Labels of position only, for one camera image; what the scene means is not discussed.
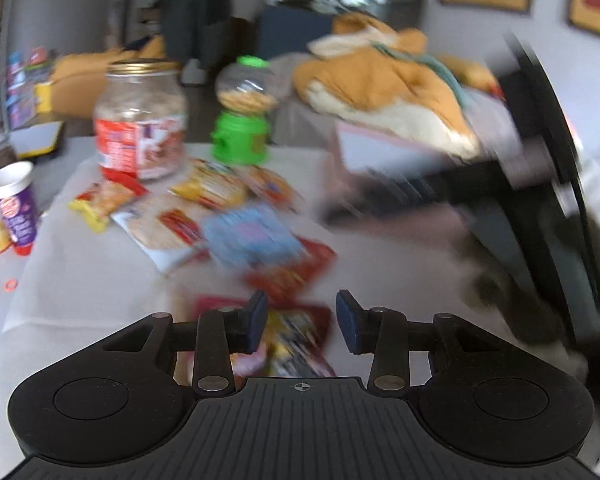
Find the gloved hand on right gripper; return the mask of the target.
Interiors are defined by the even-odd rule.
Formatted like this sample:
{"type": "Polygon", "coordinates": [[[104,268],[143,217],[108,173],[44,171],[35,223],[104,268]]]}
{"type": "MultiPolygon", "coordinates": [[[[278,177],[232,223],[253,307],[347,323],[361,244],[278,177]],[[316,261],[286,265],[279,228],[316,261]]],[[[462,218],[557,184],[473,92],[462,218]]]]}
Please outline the gloved hand on right gripper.
{"type": "Polygon", "coordinates": [[[566,347],[564,324],[547,304],[520,288],[473,235],[463,235],[453,250],[468,272],[460,286],[468,308],[482,315],[498,315],[503,338],[580,382],[585,380],[588,363],[581,353],[566,347]]]}

